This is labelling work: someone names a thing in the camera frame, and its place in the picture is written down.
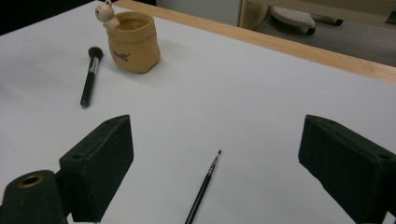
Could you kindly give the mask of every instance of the wooden table edge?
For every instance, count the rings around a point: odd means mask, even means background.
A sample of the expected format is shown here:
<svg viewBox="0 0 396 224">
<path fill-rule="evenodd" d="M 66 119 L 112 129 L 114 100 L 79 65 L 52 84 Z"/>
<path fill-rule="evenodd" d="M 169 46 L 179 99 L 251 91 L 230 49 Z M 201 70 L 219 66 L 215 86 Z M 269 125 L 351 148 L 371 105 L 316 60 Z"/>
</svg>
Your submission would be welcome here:
<svg viewBox="0 0 396 224">
<path fill-rule="evenodd" d="M 321 63 L 354 74 L 396 84 L 396 67 L 388 66 L 382 63 L 374 63 L 326 49 L 307 46 L 229 24 L 195 17 L 170 9 L 139 3 L 133 0 L 120 0 L 115 2 L 114 5 L 136 12 L 145 13 L 164 20 L 174 21 L 180 24 L 206 30 L 218 35 L 228 36 L 230 38 L 244 41 L 256 46 L 272 49 L 305 59 L 313 63 Z"/>
</svg>

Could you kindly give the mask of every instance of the black brush handle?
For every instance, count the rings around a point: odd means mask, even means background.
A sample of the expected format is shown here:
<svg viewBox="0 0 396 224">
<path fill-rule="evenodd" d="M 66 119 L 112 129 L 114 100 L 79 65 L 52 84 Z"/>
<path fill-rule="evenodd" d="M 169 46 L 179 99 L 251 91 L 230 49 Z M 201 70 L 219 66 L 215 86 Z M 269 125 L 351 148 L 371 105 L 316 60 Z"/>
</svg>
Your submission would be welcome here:
<svg viewBox="0 0 396 224">
<path fill-rule="evenodd" d="M 87 79 L 85 80 L 84 91 L 82 92 L 81 102 L 82 107 L 88 107 L 91 100 L 92 86 L 99 65 L 99 59 L 91 57 L 90 67 L 88 69 Z"/>
<path fill-rule="evenodd" d="M 201 203 L 201 200 L 204 198 L 206 188 L 209 185 L 210 177 L 211 177 L 210 175 L 207 175 L 205 177 L 204 183 L 202 184 L 198 192 L 197 198 L 195 199 L 194 205 L 192 206 L 189 216 L 187 217 L 186 224 L 191 224 L 192 221 L 194 220 L 195 214 L 197 213 L 199 208 L 199 204 Z"/>
<path fill-rule="evenodd" d="M 92 86 L 95 78 L 95 73 L 89 71 L 87 74 L 87 79 L 85 80 L 84 91 L 82 92 L 81 102 L 82 107 L 88 107 L 91 100 Z"/>
</svg>

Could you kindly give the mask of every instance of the beige pot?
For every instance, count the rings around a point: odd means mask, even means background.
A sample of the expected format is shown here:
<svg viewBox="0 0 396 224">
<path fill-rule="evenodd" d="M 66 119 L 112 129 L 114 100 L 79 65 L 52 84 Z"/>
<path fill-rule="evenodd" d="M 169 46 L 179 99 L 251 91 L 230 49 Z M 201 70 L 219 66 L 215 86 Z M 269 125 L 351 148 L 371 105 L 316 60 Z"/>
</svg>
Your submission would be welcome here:
<svg viewBox="0 0 396 224">
<path fill-rule="evenodd" d="M 154 18 L 137 12 L 121 12 L 116 18 L 120 26 L 106 28 L 114 63 L 131 72 L 147 73 L 161 57 Z"/>
</svg>

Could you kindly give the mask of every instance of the screw hole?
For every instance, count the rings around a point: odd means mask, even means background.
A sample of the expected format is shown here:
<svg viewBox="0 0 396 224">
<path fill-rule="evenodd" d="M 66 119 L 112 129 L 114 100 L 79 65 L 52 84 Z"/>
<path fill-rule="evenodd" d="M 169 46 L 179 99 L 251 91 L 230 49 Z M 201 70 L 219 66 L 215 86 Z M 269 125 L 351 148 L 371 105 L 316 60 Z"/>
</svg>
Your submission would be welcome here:
<svg viewBox="0 0 396 224">
<path fill-rule="evenodd" d="M 34 185 L 37 185 L 38 183 L 40 183 L 41 181 L 43 181 L 44 176 L 43 175 L 30 175 L 26 178 L 24 178 L 22 180 L 22 182 L 20 182 L 18 184 L 18 186 L 20 186 L 20 188 L 30 188 Z"/>
</svg>

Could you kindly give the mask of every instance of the black paintbrush handle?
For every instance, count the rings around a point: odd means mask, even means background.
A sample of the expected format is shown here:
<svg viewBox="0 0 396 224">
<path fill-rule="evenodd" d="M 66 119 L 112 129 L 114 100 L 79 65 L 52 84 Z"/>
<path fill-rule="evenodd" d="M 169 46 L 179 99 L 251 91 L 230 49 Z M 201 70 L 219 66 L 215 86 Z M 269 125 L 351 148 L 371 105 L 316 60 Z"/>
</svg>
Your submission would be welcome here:
<svg viewBox="0 0 396 224">
<path fill-rule="evenodd" d="M 198 192 L 197 198 L 195 199 L 194 205 L 192 206 L 189 216 L 187 217 L 186 224 L 191 224 L 192 221 L 194 220 L 195 214 L 198 211 L 199 204 L 201 203 L 201 200 L 204 198 L 206 188 L 209 185 L 210 177 L 211 177 L 210 175 L 207 175 L 205 177 L 204 183 L 202 184 Z"/>
</svg>

